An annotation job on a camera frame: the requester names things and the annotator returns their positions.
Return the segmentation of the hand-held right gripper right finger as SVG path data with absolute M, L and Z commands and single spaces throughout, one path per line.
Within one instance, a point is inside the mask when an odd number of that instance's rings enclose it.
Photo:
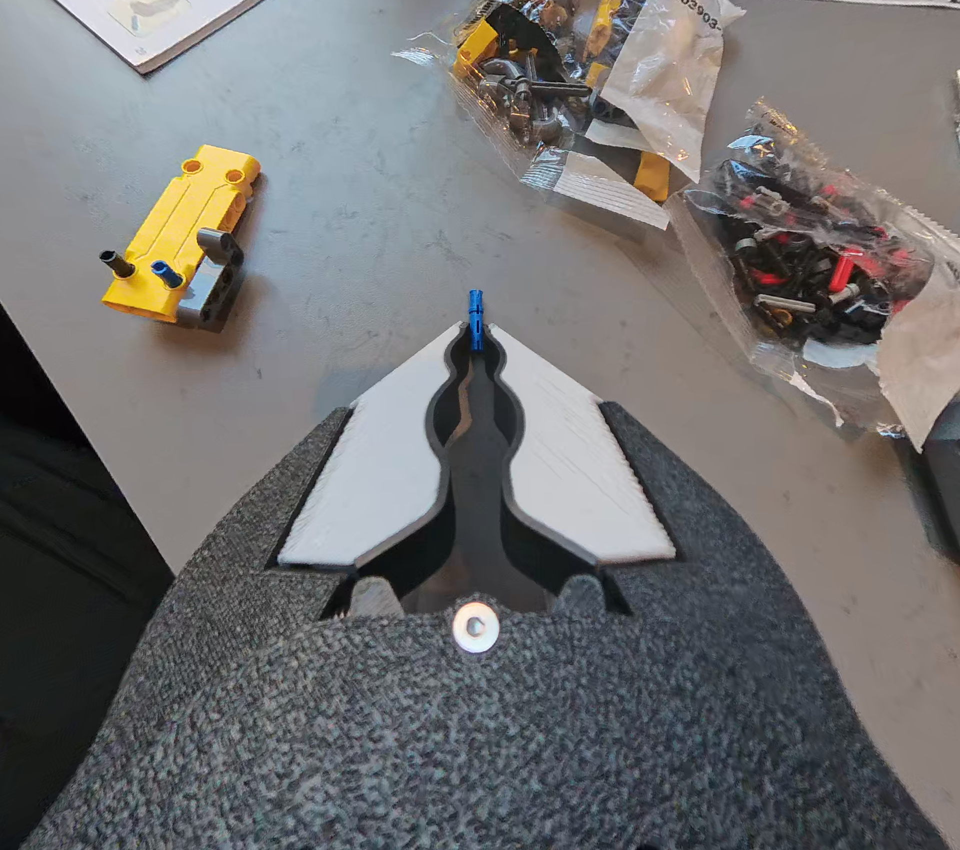
M 518 410 L 507 501 L 541 536 L 592 566 L 673 560 L 676 547 L 593 391 L 496 324 L 496 381 Z

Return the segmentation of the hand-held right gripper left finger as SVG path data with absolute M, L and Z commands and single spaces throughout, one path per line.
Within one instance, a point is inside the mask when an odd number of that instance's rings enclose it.
M 279 566 L 360 570 L 440 514 L 469 361 L 468 326 L 455 324 L 354 400 L 294 513 Z

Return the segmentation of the dark grey short beam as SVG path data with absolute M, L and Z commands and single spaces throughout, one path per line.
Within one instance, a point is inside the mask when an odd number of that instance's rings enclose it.
M 175 324 L 219 333 L 241 288 L 245 255 L 230 232 L 200 228 L 197 243 L 200 261 L 177 305 Z

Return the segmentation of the yellow building panel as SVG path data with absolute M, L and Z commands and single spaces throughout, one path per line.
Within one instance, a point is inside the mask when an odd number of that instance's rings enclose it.
M 260 162 L 252 155 L 207 144 L 198 148 L 181 164 L 126 249 L 118 252 L 136 266 L 136 273 L 126 280 L 112 273 L 102 304 L 114 312 L 179 327 L 177 307 L 202 255 L 198 231 L 228 232 L 239 244 L 234 232 L 260 173 Z M 154 260 L 181 273 L 183 286 L 168 289 L 151 272 Z

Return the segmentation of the clear bag yellow blue parts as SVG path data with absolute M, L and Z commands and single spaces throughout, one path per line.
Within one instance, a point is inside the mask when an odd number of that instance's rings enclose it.
M 730 0 L 472 0 L 393 55 L 448 88 L 518 180 L 665 231 L 700 179 Z

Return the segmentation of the grey desk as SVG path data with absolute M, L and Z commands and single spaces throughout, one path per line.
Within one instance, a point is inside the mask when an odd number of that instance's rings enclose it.
M 173 571 L 336 407 L 485 292 L 488 317 L 717 489 L 804 601 L 863 723 L 958 846 L 958 568 L 895 443 L 747 363 L 674 241 L 521 184 L 393 56 L 470 0 L 265 0 L 143 77 L 2 0 L 2 304 Z M 226 329 L 101 304 L 202 144 L 262 166 Z

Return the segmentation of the person's legs black pants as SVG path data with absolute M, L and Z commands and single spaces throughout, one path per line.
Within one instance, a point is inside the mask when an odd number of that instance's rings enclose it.
M 1 310 L 1 846 L 87 754 L 173 580 Z

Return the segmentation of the clear bag black red parts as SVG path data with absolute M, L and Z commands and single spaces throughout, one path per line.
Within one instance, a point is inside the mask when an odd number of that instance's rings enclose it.
M 747 363 L 837 428 L 922 453 L 958 410 L 958 234 L 841 166 L 784 112 L 757 101 L 667 209 Z

